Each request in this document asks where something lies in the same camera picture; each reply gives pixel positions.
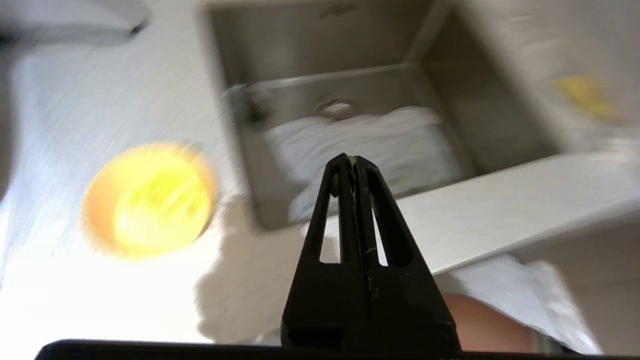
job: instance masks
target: white towel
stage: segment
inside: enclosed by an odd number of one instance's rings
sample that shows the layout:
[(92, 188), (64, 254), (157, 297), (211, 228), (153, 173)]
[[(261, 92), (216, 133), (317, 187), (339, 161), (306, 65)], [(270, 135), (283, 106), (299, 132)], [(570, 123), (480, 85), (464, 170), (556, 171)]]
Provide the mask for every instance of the white towel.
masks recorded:
[(439, 123), (430, 109), (409, 106), (337, 122), (307, 117), (270, 129), (264, 138), (287, 180), (305, 185), (289, 208), (289, 220), (311, 216), (324, 167), (343, 152), (375, 163), (394, 194), (459, 180), (460, 168)]

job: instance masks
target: sink basin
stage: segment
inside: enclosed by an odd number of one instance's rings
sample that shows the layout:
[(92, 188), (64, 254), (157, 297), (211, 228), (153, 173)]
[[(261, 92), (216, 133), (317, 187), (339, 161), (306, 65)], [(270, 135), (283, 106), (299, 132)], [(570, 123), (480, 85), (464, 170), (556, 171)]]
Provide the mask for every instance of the sink basin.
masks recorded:
[(219, 4), (210, 14), (255, 216), (266, 229), (291, 224), (301, 188), (287, 182), (264, 133), (320, 115), (327, 99), (361, 114), (435, 110), (461, 170), (457, 181), (557, 152), (446, 1)]

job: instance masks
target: yellow container lid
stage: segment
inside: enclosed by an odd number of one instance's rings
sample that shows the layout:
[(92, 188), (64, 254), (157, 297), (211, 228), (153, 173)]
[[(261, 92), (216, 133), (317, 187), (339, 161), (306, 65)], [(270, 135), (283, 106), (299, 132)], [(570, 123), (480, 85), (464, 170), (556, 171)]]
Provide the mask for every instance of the yellow container lid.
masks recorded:
[(189, 147), (157, 143), (131, 149), (95, 176), (83, 202), (88, 230), (128, 256), (193, 243), (218, 197), (212, 170)]

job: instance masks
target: white countertop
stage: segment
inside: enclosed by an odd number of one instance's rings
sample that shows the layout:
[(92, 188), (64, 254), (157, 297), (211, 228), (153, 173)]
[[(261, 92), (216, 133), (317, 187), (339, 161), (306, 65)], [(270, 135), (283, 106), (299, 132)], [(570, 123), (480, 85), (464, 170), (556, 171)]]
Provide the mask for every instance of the white countertop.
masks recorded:
[[(5, 241), (2, 358), (30, 359), (62, 338), (224, 343), (280, 325), (305, 227), (260, 233), (252, 224), (205, 1), (149, 3), (152, 25), (131, 42), (38, 47), (15, 64), (19, 151), (8, 200), (20, 226)], [(96, 253), (80, 230), (86, 187), (111, 158), (154, 140), (204, 145), (222, 196), (210, 229), (148, 261)], [(611, 155), (565, 154), (398, 203), (441, 272), (635, 209), (640, 187)], [(330, 258), (335, 219), (326, 237)]]

